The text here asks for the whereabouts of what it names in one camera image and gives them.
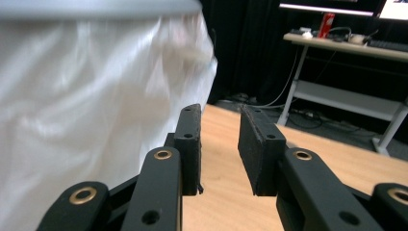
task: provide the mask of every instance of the floor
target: floor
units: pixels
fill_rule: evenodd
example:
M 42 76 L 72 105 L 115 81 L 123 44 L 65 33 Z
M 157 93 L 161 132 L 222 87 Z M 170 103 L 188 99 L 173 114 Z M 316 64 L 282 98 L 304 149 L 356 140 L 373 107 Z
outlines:
M 219 100 L 215 106 L 239 112 L 242 103 Z M 263 110 L 274 122 L 277 122 L 282 111 L 281 108 Z M 316 112 L 312 115 L 310 112 L 292 111 L 286 125 L 293 129 L 325 137 L 334 141 L 344 142 L 370 151 L 375 151 L 371 139 L 373 137 L 381 136 L 380 134 L 367 131 L 352 124 L 319 117 Z M 391 157 L 408 161 L 408 144 L 392 139 L 387 149 Z

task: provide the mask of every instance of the screw hole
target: screw hole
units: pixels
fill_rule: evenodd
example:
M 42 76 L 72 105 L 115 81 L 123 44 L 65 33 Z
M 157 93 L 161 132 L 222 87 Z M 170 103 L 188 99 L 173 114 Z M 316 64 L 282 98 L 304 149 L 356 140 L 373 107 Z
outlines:
M 294 152 L 294 156 L 302 161 L 310 161 L 312 160 L 312 155 L 303 151 L 296 151 Z
M 358 225 L 360 223 L 360 220 L 355 215 L 349 212 L 340 212 L 339 216 L 346 223 L 349 223 L 352 225 Z
M 96 189 L 93 187 L 83 187 L 75 191 L 70 197 L 69 202 L 74 205 L 85 204 L 96 196 Z
M 77 197 L 78 199 L 84 199 L 84 198 L 87 198 L 88 196 L 90 196 L 90 191 L 82 191 L 82 192 L 79 192 L 79 193 L 76 195 L 76 197 Z
M 161 150 L 158 151 L 154 154 L 154 158 L 158 159 L 158 160 L 165 160 L 170 158 L 172 155 L 172 153 L 170 151 L 167 150 Z
M 160 215 L 157 211 L 147 211 L 144 213 L 144 215 L 141 217 L 141 222 L 143 222 L 146 225 L 152 225 L 157 223 L 159 221 Z

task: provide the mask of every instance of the electronic device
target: electronic device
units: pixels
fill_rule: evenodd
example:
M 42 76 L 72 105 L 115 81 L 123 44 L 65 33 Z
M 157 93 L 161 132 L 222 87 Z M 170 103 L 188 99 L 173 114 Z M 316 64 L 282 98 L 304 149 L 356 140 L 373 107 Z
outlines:
M 372 39 L 367 43 L 367 46 L 381 48 L 381 49 L 408 52 L 408 44 L 402 44 L 398 42 L 390 42 L 390 41 Z
M 375 16 L 381 3 L 381 0 L 281 0 L 279 7 L 289 10 Z
M 407 0 L 383 0 L 377 16 L 380 19 L 402 20 L 408 22 Z

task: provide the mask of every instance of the wooden table surface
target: wooden table surface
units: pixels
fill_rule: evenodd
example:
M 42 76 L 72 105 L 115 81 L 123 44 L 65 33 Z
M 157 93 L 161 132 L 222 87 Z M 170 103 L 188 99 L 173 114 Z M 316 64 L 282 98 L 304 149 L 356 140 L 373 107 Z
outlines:
M 283 230 L 276 198 L 252 195 L 238 151 L 240 115 L 207 105 L 201 129 L 204 193 L 183 197 L 183 230 Z M 408 162 L 288 127 L 279 129 L 289 147 L 316 152 L 350 187 L 371 194 L 378 183 L 408 186 Z

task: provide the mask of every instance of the desk leg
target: desk leg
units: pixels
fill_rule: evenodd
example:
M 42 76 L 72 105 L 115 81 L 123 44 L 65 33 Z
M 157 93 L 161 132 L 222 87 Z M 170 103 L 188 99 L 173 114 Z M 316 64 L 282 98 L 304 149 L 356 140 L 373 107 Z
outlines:
M 402 103 L 398 110 L 396 110 L 393 120 L 391 120 L 391 123 L 388 126 L 382 138 L 372 139 L 372 143 L 374 144 L 375 150 L 381 155 L 390 156 L 390 154 L 387 151 L 387 146 L 390 143 L 391 139 L 393 138 L 396 130 L 398 130 L 399 125 L 401 125 L 402 121 L 408 114 L 408 107 L 406 105 L 407 102 L 408 98 L 407 100 L 405 100 L 405 103 Z
M 286 122 L 288 121 L 288 116 L 289 116 L 288 111 L 289 111 L 289 108 L 291 107 L 294 91 L 296 90 L 296 86 L 297 86 L 297 80 L 299 79 L 300 70 L 303 67 L 303 63 L 305 61 L 308 48 L 309 48 L 308 46 L 303 47 L 302 55 L 300 57 L 299 64 L 297 65 L 296 74 L 293 77 L 291 89 L 289 90 L 288 98 L 286 99 L 285 108 L 283 109 L 283 112 L 279 116 L 279 119 L 278 119 L 278 124 L 280 125 L 285 125 Z

